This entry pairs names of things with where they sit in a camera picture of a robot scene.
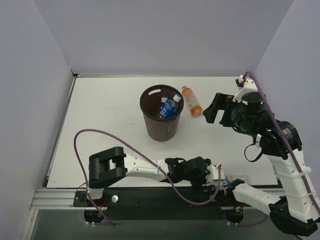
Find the white blue label plastic bottle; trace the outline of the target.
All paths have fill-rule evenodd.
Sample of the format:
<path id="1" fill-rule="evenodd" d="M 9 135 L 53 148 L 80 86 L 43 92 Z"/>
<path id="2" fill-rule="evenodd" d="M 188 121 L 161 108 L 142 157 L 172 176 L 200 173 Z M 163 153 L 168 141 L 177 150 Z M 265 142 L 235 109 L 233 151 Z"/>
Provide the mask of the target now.
<path id="1" fill-rule="evenodd" d="M 245 183 L 247 183 L 248 185 L 251 184 L 250 178 L 248 175 L 227 174 L 224 176 L 224 179 L 221 181 L 221 186 L 226 186 L 236 179 L 240 179 L 240 180 L 244 181 Z"/>

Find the blue label clear plastic bottle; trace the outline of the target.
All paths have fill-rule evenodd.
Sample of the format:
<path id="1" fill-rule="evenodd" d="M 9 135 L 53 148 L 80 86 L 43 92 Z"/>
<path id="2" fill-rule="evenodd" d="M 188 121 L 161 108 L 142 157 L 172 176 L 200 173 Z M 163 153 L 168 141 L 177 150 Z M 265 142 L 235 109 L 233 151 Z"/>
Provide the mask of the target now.
<path id="1" fill-rule="evenodd" d="M 179 94 L 176 94 L 173 98 L 168 99 L 165 103 L 163 103 L 159 110 L 159 117 L 172 117 L 177 112 L 181 99 L 182 97 Z"/>

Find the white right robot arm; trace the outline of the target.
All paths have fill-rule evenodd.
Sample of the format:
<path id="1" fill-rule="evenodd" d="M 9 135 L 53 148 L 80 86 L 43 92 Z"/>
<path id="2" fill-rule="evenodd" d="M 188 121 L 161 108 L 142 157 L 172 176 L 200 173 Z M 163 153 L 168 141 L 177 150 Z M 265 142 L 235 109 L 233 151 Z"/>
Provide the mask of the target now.
<path id="1" fill-rule="evenodd" d="M 235 202 L 250 205 L 268 215 L 272 223 L 288 235 L 309 237 L 318 230 L 320 202 L 310 183 L 311 169 L 304 163 L 302 142 L 297 129 L 287 121 L 279 121 L 268 111 L 258 92 L 249 92 L 240 102 L 233 95 L 217 93 L 203 112 L 207 123 L 214 123 L 219 110 L 220 124 L 253 138 L 271 162 L 285 192 L 276 196 L 257 189 L 241 179 L 226 186 L 225 195 Z"/>

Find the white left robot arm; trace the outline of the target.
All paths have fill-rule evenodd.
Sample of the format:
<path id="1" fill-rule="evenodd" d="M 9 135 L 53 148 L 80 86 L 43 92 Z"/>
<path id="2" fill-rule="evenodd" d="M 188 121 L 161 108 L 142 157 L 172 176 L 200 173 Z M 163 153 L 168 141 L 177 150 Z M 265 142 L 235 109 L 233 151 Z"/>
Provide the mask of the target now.
<path id="1" fill-rule="evenodd" d="M 188 181 L 192 187 L 201 187 L 217 185 L 222 176 L 221 166 L 212 165 L 210 159 L 166 158 L 149 162 L 125 154 L 120 146 L 91 155 L 88 168 L 88 190 L 84 199 L 92 206 L 101 203 L 105 188 L 125 177 L 146 178 L 174 184 Z"/>

